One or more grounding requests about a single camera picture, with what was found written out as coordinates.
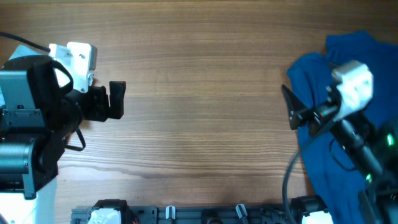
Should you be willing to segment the light blue denim shorts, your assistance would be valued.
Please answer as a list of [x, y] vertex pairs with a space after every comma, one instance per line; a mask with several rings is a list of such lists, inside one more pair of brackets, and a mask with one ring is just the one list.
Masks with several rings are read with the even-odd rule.
[[1, 108], [31, 110], [41, 107], [44, 81], [53, 80], [51, 58], [23, 45], [18, 46], [1, 70]]

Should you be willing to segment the left arm base joint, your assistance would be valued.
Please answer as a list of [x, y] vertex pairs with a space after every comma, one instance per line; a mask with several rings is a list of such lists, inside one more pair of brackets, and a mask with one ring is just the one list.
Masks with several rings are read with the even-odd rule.
[[89, 214], [87, 224], [138, 224], [139, 219], [130, 210], [126, 200], [99, 200]]

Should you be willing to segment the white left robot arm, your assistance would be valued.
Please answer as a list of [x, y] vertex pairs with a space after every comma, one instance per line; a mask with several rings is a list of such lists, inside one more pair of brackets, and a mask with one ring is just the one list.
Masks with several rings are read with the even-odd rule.
[[58, 160], [84, 120], [124, 114], [126, 83], [75, 90], [58, 84], [67, 69], [47, 55], [7, 61], [1, 69], [1, 222], [53, 223]]

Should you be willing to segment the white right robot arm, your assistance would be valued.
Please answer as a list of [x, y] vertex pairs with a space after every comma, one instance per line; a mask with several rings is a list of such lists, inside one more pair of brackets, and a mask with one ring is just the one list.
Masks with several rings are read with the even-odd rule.
[[352, 170], [366, 179], [358, 193], [366, 223], [397, 223], [397, 121], [375, 130], [362, 108], [344, 111], [348, 99], [336, 86], [328, 87], [326, 102], [309, 109], [285, 85], [281, 87], [292, 130], [309, 124], [317, 138], [332, 133], [353, 163]]

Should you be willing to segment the right arm base joint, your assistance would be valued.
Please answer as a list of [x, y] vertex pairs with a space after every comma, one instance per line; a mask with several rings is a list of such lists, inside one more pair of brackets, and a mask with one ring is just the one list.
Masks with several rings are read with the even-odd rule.
[[328, 207], [317, 195], [293, 198], [290, 211], [298, 224], [333, 224]]

